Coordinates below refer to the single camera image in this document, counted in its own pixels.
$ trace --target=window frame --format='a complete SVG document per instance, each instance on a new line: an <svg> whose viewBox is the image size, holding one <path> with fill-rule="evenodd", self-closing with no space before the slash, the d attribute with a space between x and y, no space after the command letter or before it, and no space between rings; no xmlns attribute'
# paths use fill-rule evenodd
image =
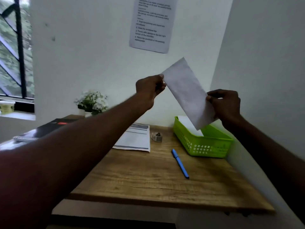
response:
<svg viewBox="0 0 305 229"><path fill-rule="evenodd" d="M10 19L7 19L7 17L12 12L15 12L15 15L16 15L16 27L11 23ZM2 11L2 13L0 13L0 16L6 21L6 23L12 28L12 30L17 35L17 44L18 44L18 52L17 53L10 47L10 45L5 41L4 38L2 38L1 35L0 35L0 43L2 43L6 47L6 49L19 62L20 79L1 60L0 60L0 66L20 86L21 95L22 95L22 96L13 96L11 94L11 92L0 82L0 89L4 93L4 94L0 93L0 98L6 96L6 97L17 98L17 99L34 100L34 98L27 97L27 85L26 85L26 78L25 78L24 48L23 48L23 37L22 37L20 0L14 0L14 3L11 4L9 7L7 7L4 11ZM33 113L34 112L34 104L17 101L16 105L15 105L15 110Z"/></svg>

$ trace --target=artificial flower arrangement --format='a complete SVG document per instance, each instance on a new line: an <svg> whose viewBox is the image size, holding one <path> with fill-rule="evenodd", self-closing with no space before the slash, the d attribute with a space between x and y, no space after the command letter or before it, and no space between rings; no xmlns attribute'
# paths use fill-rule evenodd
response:
<svg viewBox="0 0 305 229"><path fill-rule="evenodd" d="M76 99L74 103L78 109L90 112L91 115L97 115L108 109L107 97L96 90L89 90L82 92L81 98Z"/></svg>

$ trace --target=forearm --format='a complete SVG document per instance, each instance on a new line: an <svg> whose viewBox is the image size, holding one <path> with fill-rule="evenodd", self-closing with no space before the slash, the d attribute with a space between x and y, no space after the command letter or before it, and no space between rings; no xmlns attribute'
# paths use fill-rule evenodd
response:
<svg viewBox="0 0 305 229"><path fill-rule="evenodd" d="M304 222L300 204L305 203L305 162L263 134L244 119L229 130L264 170L275 188Z"/></svg>
<svg viewBox="0 0 305 229"><path fill-rule="evenodd" d="M136 94L101 115L79 120L21 147L15 154L34 163L48 180L48 189L43 191L60 201L146 110Z"/></svg>

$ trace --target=window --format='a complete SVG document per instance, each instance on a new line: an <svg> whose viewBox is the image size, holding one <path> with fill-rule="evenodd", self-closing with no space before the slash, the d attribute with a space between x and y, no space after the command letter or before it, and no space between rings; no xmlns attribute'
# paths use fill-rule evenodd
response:
<svg viewBox="0 0 305 229"><path fill-rule="evenodd" d="M0 0L0 99L34 101L29 7L29 0Z"/></svg>

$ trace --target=pen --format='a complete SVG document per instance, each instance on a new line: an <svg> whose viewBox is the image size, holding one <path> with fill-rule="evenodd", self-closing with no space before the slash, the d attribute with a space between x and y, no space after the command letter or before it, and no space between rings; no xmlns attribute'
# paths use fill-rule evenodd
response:
<svg viewBox="0 0 305 229"><path fill-rule="evenodd" d="M186 172L186 170L185 170L185 168L184 168L184 166L183 166L183 164L182 164L180 158L178 157L178 154L177 154L176 150L173 149L173 150L172 150L172 154L173 154L173 157L174 157L174 158L176 159L176 161L178 162L178 165L180 166L180 168L181 168L181 170L182 170L184 176L185 176L187 179L189 179L190 177L189 177L188 173Z"/></svg>

